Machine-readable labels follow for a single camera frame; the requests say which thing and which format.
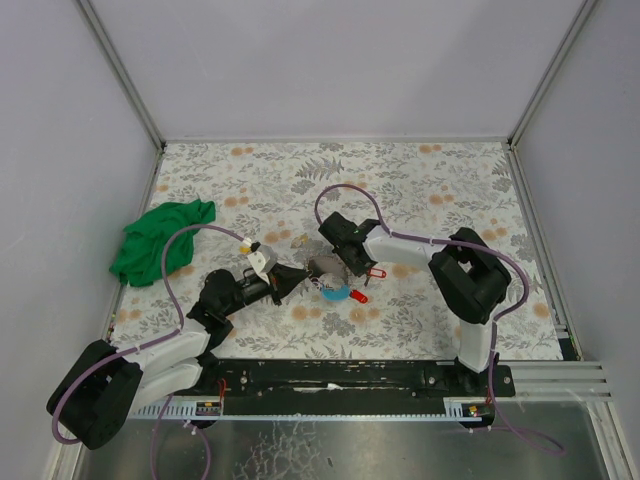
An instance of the metal surface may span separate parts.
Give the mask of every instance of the metal surface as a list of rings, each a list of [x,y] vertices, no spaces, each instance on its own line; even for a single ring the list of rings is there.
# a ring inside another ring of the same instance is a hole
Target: metal surface
[[[520,117],[520,120],[518,120],[515,129],[509,136],[509,143],[511,145],[518,145],[518,142],[522,138],[522,135],[529,125],[529,122],[533,118],[533,115],[538,109],[538,106],[542,102],[549,87],[551,86],[553,79],[558,74],[558,71],[566,60],[567,55],[571,51],[576,38],[578,38],[578,35],[584,28],[585,24],[587,23],[589,18],[591,18],[591,14],[594,12],[598,3],[600,3],[600,0],[584,0],[584,3],[580,6],[580,10],[578,10],[578,13],[573,19],[573,22],[571,22],[571,26],[560,42],[560,46],[551,59],[547,70],[544,72],[544,75],[542,76],[540,83],[536,87],[531,100],[529,100],[529,103],[527,104],[522,117]]]
[[[564,300],[565,297],[562,292],[562,287],[556,280],[556,268],[549,252],[544,231],[538,221],[539,216],[535,209],[535,205],[533,204],[531,192],[522,170],[522,165],[520,164],[520,160],[516,155],[516,152],[512,151],[508,144],[503,144],[503,148],[511,171],[513,186],[516,190],[516,195],[518,196],[520,208],[522,210],[522,218],[525,222],[527,231],[533,239],[536,263],[538,264],[538,268],[542,274],[545,291],[550,296],[548,300],[550,301],[549,303],[555,314],[554,319],[559,323],[556,327],[556,333],[559,339],[570,337],[578,355],[582,357],[582,349],[578,339],[574,335],[575,328],[573,327],[573,321]]]
[[[590,417],[579,404],[505,405],[518,426],[552,435],[556,458],[504,432],[469,434],[450,423],[218,422],[205,430],[209,479],[606,479]],[[87,452],[76,480],[151,478],[153,423],[128,422],[113,441]],[[204,448],[180,422],[158,435],[160,478],[200,479]]]
[[[140,94],[136,90],[135,85],[131,81],[129,74],[127,73],[126,68],[124,67],[122,60],[120,60],[120,56],[116,52],[107,31],[104,28],[104,25],[100,21],[98,14],[91,3],[91,0],[76,0],[75,2],[83,15],[91,33],[94,35],[98,46],[102,50],[105,55],[105,59],[109,64],[109,67],[113,71],[118,83],[122,87],[122,90],[129,101],[129,104],[133,108],[134,112],[142,122],[142,126],[144,127],[151,143],[158,149],[162,150],[164,139],[162,138],[162,134],[158,130],[153,118],[149,114],[142,98],[140,98]]]

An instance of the green cloth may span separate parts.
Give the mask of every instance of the green cloth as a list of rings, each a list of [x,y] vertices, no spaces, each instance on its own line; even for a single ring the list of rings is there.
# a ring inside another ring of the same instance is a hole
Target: green cloth
[[[146,287],[162,278],[160,261],[167,240],[183,227],[209,223],[216,219],[213,202],[163,203],[125,227],[126,238],[118,258],[109,271],[120,283]],[[183,233],[175,239],[167,254],[167,274],[189,265],[193,259],[193,236],[198,230]]]

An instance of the metal frame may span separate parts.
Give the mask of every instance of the metal frame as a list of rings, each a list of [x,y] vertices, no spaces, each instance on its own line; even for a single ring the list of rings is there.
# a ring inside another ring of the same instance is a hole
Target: metal frame
[[[565,33],[562,41],[560,42],[560,45],[554,53],[549,66],[545,70],[544,75],[542,75],[540,82],[536,86],[531,100],[529,100],[529,103],[524,109],[524,112],[518,120],[518,123],[516,124],[513,132],[511,133],[511,135],[509,135],[510,145],[516,146],[518,142],[520,142],[522,135],[531,122],[531,119],[535,115],[538,107],[542,103],[542,100],[546,96],[549,87],[553,83],[553,80],[556,78],[558,72],[560,71],[560,68],[567,59],[567,56],[569,55],[569,52],[571,51],[576,39],[578,38],[578,35],[580,35],[580,32],[582,32],[582,29],[591,18],[591,15],[595,11],[595,8],[599,3],[600,0],[584,0],[582,2],[578,13],[576,13],[576,16],[573,18],[573,21],[571,22],[567,33]]]
[[[556,333],[559,339],[569,338],[576,349],[578,356],[582,358],[582,348],[574,334],[574,323],[571,318],[569,308],[564,300],[565,296],[563,294],[562,287],[556,280],[557,270],[551,257],[541,223],[538,221],[539,215],[533,203],[531,190],[529,189],[529,185],[524,176],[524,170],[522,168],[520,158],[507,143],[503,143],[503,150],[508,160],[511,177],[513,179],[513,186],[516,190],[516,195],[518,196],[520,208],[522,209],[522,218],[524,219],[529,235],[531,235],[533,239],[536,263],[538,264],[538,269],[542,274],[542,281],[545,284],[545,290],[549,296],[547,300],[553,309],[554,319],[556,321]]]
[[[220,413],[211,415],[198,415],[198,403],[202,402],[220,402],[220,397],[174,397],[169,402],[163,419],[166,420],[215,420],[215,421],[300,421],[300,415],[276,415],[276,416],[260,416],[260,415],[220,415]],[[457,421],[478,421],[481,419],[473,419],[465,417],[463,413],[462,401],[443,400],[444,413],[425,413],[422,415],[305,415],[304,420],[309,422],[457,422]],[[134,414],[130,415],[130,419],[135,420],[155,420],[158,418],[160,411],[164,405],[164,401],[154,402],[151,405],[141,408]]]
[[[147,107],[145,106],[138,90],[135,85],[131,81],[129,77],[129,73],[127,69],[124,67],[122,60],[120,60],[120,56],[116,51],[111,39],[107,31],[105,30],[102,22],[100,21],[100,17],[96,12],[91,0],[74,0],[80,14],[82,15],[84,21],[89,27],[89,31],[93,34],[96,43],[100,50],[102,51],[105,60],[109,64],[111,71],[113,72],[116,80],[122,87],[122,91],[127,97],[131,108],[139,118],[142,126],[144,127],[147,135],[149,136],[149,140],[158,150],[162,150],[164,148],[164,138],[162,134],[158,130],[155,121],[149,114]]]
[[[148,207],[151,199],[155,182],[160,171],[162,161],[162,153],[166,145],[166,141],[160,133],[152,116],[148,112],[143,100],[141,99],[135,85],[133,84],[129,74],[120,59],[108,33],[106,32],[100,18],[93,6],[91,0],[74,0],[84,21],[95,37],[96,43],[105,56],[116,80],[122,87],[123,93],[127,97],[132,109],[140,119],[149,139],[158,150],[154,168],[150,175],[145,195],[140,207],[140,213],[144,212]],[[517,145],[521,140],[524,132],[534,117],[538,107],[545,98],[550,86],[558,75],[562,65],[564,64],[571,48],[583,30],[585,24],[595,11],[600,0],[584,0],[579,11],[576,13],[567,33],[563,37],[558,49],[556,50],[549,66],[547,67],[542,79],[538,83],[533,95],[525,108],[521,118],[519,119],[515,129],[509,135],[508,139],[504,138],[363,138],[363,141],[415,141],[415,142],[445,142],[445,141],[463,141],[463,142],[480,142],[480,141],[499,141],[502,142],[505,156],[508,159],[509,168],[514,181],[520,204],[522,206],[522,214],[526,223],[527,230],[533,238],[536,250],[537,262],[540,272],[545,282],[546,290],[549,295],[550,304],[555,313],[557,322],[557,333],[559,338],[571,338],[573,344],[582,355],[582,351],[575,336],[573,321],[569,309],[564,301],[564,295],[560,284],[557,282],[557,273],[553,261],[551,259],[544,232],[538,221],[538,215],[531,199],[530,190],[527,185],[524,172],[517,155]],[[227,139],[226,141],[244,142],[255,141],[256,139]],[[264,142],[273,143],[281,141],[343,141],[347,139],[340,138],[296,138],[296,139],[266,139]],[[180,143],[218,143],[220,140],[208,140],[205,138],[191,138],[188,140],[180,140]],[[108,328],[115,318],[117,309],[122,300],[123,289],[120,288],[115,293],[110,309],[110,316],[107,319],[104,334],[108,333]],[[634,479],[639,478],[638,472],[633,465],[630,450],[620,427],[620,422],[615,412],[612,402],[612,396],[609,384],[606,381],[605,372],[599,362],[566,362],[566,361],[527,361],[527,362],[506,362],[512,369],[514,383],[516,384],[517,396],[513,399],[502,399],[502,401],[516,402],[566,402],[577,401],[584,403],[591,415],[593,426],[596,432],[598,443],[605,459],[607,470],[611,478]],[[71,447],[59,446],[53,452],[49,479],[70,479],[73,478],[76,466],[82,461],[85,449],[81,445]]]

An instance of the gray wall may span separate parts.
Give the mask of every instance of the gray wall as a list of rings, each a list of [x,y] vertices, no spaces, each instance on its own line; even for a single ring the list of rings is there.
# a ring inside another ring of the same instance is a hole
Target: gray wall
[[[520,146],[581,344],[640,452],[640,3],[603,0]]]
[[[581,0],[94,0],[169,139],[502,136]]]
[[[1,2],[0,65],[0,477],[37,479],[154,151],[73,2]]]

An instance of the leaf pattern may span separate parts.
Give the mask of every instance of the leaf pattern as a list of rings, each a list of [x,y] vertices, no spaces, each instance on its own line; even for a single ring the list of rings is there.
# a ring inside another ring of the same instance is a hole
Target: leaf pattern
[[[318,233],[313,215],[327,186],[365,188],[398,231],[445,237],[474,228],[487,242],[516,259],[531,286],[529,302],[500,320],[497,349],[505,359],[561,358],[552,311],[545,299],[535,249],[527,235],[509,164],[499,143],[269,143],[169,144],[151,207],[167,201],[214,200],[215,224],[273,247],[281,263],[305,265],[332,247]],[[333,190],[320,201],[324,218],[333,211],[360,223],[373,218],[369,201],[353,190]],[[198,299],[207,274],[229,269],[241,278],[248,267],[237,241],[201,231],[192,264],[171,276],[183,310]],[[329,303],[310,283],[276,307],[270,299],[231,316],[232,334],[214,350],[221,357],[451,359],[459,338],[457,318],[447,308],[433,276],[385,265],[385,280],[365,289],[370,298]],[[512,274],[504,306],[522,294]],[[125,290],[112,341],[140,342],[174,328],[177,313],[161,281]]]

